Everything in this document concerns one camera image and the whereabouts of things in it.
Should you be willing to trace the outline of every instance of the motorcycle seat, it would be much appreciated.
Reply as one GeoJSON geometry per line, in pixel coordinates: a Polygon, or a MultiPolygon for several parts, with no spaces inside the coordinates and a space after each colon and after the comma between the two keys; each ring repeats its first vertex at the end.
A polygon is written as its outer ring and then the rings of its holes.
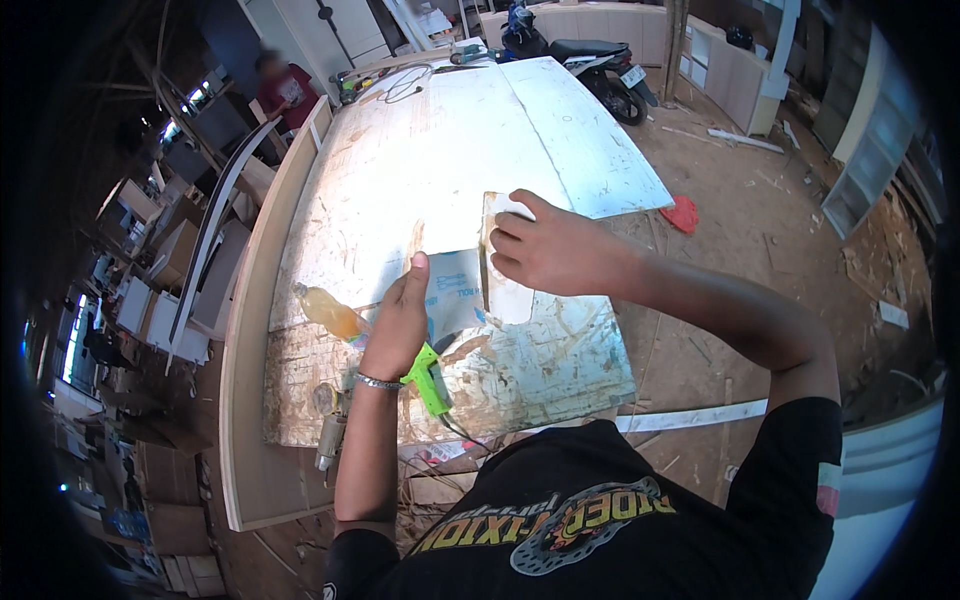
{"type": "Polygon", "coordinates": [[[622,52],[628,48],[624,42],[603,41],[600,39],[555,39],[547,52],[557,62],[563,63],[570,57],[605,57],[622,52]]]}

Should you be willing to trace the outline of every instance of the red cloth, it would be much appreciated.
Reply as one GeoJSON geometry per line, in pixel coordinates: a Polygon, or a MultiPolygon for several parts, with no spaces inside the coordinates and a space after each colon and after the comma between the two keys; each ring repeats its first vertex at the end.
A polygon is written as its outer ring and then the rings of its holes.
{"type": "Polygon", "coordinates": [[[674,196],[673,204],[676,204],[673,208],[661,208],[660,214],[683,233],[693,233],[700,222],[696,204],[687,196],[674,196]]]}
{"type": "Polygon", "coordinates": [[[286,73],[260,84],[256,100],[265,114],[280,108],[284,101],[290,101],[291,106],[283,113],[283,120],[287,127],[298,130],[320,100],[310,87],[310,79],[306,71],[291,62],[286,73]]]}

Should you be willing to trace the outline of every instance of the motorcycle wheel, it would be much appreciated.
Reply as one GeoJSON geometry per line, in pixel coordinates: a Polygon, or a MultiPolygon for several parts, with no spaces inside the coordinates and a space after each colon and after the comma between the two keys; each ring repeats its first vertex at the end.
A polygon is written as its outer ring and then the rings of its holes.
{"type": "Polygon", "coordinates": [[[618,79],[609,80],[610,91],[600,99],[613,118],[624,125],[639,125],[647,118],[647,103],[618,79]]]}

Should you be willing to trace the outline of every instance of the finger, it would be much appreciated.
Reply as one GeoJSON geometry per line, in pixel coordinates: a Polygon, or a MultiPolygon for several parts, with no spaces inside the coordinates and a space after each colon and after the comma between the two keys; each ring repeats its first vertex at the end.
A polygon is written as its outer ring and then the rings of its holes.
{"type": "Polygon", "coordinates": [[[510,200],[516,203],[521,203],[529,208],[530,212],[534,213],[534,216],[538,218],[551,208],[554,208],[554,205],[548,201],[544,200],[537,194],[534,194],[530,190],[525,190],[523,188],[511,192],[509,198],[510,200]]]}
{"type": "Polygon", "coordinates": [[[496,223],[497,227],[521,240],[526,234],[530,233],[533,225],[533,221],[515,212],[498,212],[493,217],[493,222],[496,223]]]}
{"type": "Polygon", "coordinates": [[[396,278],[387,291],[383,293],[384,304],[396,304],[403,296],[403,288],[407,285],[407,274],[396,278]]]}
{"type": "Polygon", "coordinates": [[[503,252],[514,259],[519,258],[523,248],[523,242],[509,233],[504,233],[502,229],[494,229],[490,232],[490,243],[497,252],[503,252]]]}
{"type": "Polygon", "coordinates": [[[515,258],[511,258],[502,252],[497,252],[496,254],[490,257],[490,262],[493,263],[494,268],[502,273],[506,278],[512,279],[513,281],[520,281],[523,277],[523,267],[520,265],[520,261],[515,258]]]}
{"type": "Polygon", "coordinates": [[[423,252],[417,252],[410,259],[410,271],[403,288],[403,300],[417,302],[423,306],[426,297],[426,284],[430,280],[430,259],[423,252]]]}

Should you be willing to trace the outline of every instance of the dirt floor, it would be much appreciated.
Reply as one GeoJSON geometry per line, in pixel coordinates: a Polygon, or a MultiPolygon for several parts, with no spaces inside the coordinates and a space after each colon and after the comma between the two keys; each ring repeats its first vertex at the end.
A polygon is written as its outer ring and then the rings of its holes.
{"type": "MultiPolygon", "coordinates": [[[[648,71],[659,89],[658,69],[648,71]]],[[[905,308],[912,327],[925,325],[929,282],[919,241],[903,208],[881,199],[868,222],[843,243],[824,219],[819,204],[821,180],[835,180],[836,167],[801,119],[781,107],[802,150],[785,155],[749,146],[718,147],[663,127],[708,138],[707,128],[736,132],[730,119],[706,96],[681,79],[677,97],[683,108],[652,108],[648,120],[626,127],[671,194],[697,206],[700,222],[685,235],[654,211],[607,219],[614,231],[629,235],[654,252],[769,286],[820,315],[834,334],[843,394],[855,396],[866,377],[884,365],[905,332],[878,320],[876,303],[848,278],[845,260],[862,274],[874,294],[897,302],[896,271],[903,279],[905,308]],[[804,181],[809,177],[810,183],[804,181]],[[842,249],[848,248],[845,259],[842,249]]],[[[782,132],[772,141],[788,147],[782,132]]],[[[649,411],[670,411],[723,404],[725,380],[732,381],[732,402],[766,397],[768,374],[739,356],[718,338],[646,308],[616,301],[639,397],[649,411]]],[[[161,384],[177,398],[181,415],[212,442],[217,439],[220,361],[223,345],[214,344],[213,360],[196,373],[196,397],[190,398],[189,370],[161,384]]],[[[151,361],[150,352],[144,357],[151,361]]],[[[739,465],[753,444],[761,419],[662,432],[643,450],[661,473],[707,500],[723,505],[729,466],[739,465]],[[723,448],[724,429],[729,443],[723,448]]],[[[629,434],[636,447],[655,434],[629,434]]],[[[453,468],[475,468],[471,451],[453,468]]],[[[207,503],[211,535],[234,598],[320,598],[324,555],[332,541],[331,515],[302,518],[257,533],[227,527],[216,445],[203,453],[208,467],[207,503]],[[280,557],[275,558],[263,544],[280,557]]]]}

